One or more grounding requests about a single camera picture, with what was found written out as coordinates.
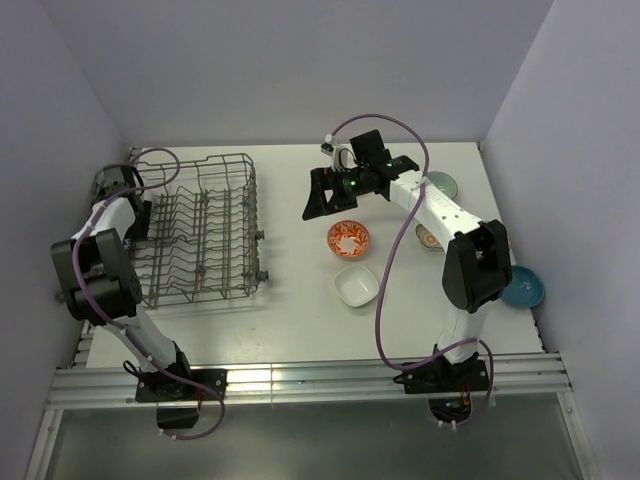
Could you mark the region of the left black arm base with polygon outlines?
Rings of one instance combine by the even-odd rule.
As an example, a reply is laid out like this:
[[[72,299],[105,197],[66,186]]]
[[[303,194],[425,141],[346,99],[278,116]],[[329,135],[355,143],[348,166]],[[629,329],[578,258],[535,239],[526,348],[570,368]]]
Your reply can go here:
[[[128,360],[123,362],[123,368],[137,380],[135,402],[157,404],[156,424],[164,430],[192,429],[199,420],[202,402],[217,399],[208,391],[170,379],[160,372],[143,372]],[[174,375],[185,374],[189,381],[208,387],[221,398],[225,396],[225,369],[185,370],[182,366],[171,366],[169,371]]]

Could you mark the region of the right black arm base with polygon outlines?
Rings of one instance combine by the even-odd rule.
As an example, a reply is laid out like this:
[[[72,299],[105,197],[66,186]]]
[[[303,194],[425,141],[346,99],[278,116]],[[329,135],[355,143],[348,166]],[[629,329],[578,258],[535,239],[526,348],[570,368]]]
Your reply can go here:
[[[452,364],[441,356],[419,368],[412,367],[393,378],[406,394],[433,394],[485,391],[490,386],[486,363],[474,353],[467,360]]]

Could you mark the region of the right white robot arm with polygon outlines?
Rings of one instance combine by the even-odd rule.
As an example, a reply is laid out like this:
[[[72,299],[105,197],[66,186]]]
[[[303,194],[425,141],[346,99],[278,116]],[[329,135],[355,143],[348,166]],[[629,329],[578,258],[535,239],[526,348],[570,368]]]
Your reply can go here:
[[[341,161],[344,145],[327,135],[321,145],[331,164],[310,173],[310,194],[302,213],[311,220],[354,209],[358,198],[382,196],[407,211],[409,222],[423,225],[443,247],[446,257],[442,287],[450,303],[434,355],[435,383],[452,390],[468,374],[468,361],[477,352],[479,337],[492,302],[512,281],[505,226],[485,221],[447,197],[409,157],[394,157],[381,134],[372,130],[351,139],[354,166]]]

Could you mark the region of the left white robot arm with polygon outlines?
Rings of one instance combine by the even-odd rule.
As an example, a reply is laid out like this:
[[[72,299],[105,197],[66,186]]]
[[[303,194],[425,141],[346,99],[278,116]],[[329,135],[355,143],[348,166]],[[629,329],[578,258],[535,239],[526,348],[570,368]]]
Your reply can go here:
[[[112,333],[135,356],[125,371],[143,391],[160,400],[184,400],[195,392],[195,375],[177,344],[156,327],[142,305],[143,292],[127,240],[147,238],[151,203],[142,198],[133,166],[103,170],[91,215],[70,239],[50,253],[61,295],[71,316]]]

